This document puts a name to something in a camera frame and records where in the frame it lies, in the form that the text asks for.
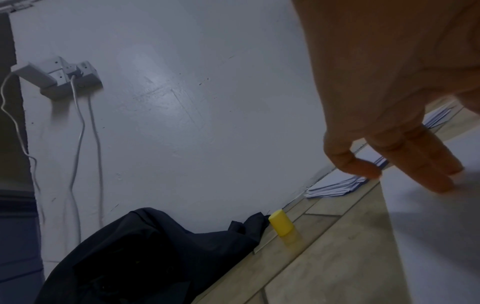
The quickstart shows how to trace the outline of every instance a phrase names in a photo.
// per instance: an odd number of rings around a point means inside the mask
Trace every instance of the dark garment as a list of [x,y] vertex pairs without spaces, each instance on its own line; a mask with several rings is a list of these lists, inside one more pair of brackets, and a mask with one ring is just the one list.
[[83,241],[51,272],[35,304],[188,304],[259,244],[257,213],[228,231],[192,233],[162,211],[132,211]]

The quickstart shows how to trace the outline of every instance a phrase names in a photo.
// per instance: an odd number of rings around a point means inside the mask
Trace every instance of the skin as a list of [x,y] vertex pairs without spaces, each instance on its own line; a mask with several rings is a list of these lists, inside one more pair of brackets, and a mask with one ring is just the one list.
[[480,1],[293,0],[325,114],[324,151],[346,173],[365,138],[425,188],[453,188],[462,164],[423,124],[425,106],[455,95],[480,114]]

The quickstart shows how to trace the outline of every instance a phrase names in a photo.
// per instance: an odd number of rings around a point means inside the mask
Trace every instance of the extension socket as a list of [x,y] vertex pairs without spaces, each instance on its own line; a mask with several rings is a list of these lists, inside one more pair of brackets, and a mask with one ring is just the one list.
[[70,79],[75,75],[79,94],[82,90],[102,83],[95,68],[88,61],[70,64],[56,56],[38,65],[28,63],[12,67],[12,72],[40,88],[40,93],[52,100],[71,96]]

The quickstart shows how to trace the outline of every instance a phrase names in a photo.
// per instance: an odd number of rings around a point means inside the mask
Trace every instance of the pile of cards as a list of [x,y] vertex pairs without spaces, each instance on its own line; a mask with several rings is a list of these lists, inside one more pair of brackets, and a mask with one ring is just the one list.
[[[447,115],[454,106],[452,104],[444,105],[435,111],[425,115],[423,124],[428,128],[434,128],[448,120]],[[370,161],[380,168],[387,165],[388,161],[378,154],[372,147],[366,146],[357,154],[357,158]],[[348,173],[341,172],[335,169],[327,176],[322,178],[318,183],[310,187],[305,197],[330,197],[342,196],[351,193],[367,183],[368,180],[361,176],[355,176]]]

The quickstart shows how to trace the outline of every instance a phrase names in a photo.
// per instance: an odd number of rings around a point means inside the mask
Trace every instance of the yellow bottle cap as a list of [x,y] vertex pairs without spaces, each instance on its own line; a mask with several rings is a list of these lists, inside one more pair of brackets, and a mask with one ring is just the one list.
[[272,213],[268,220],[279,236],[287,235],[295,228],[292,221],[282,209]]

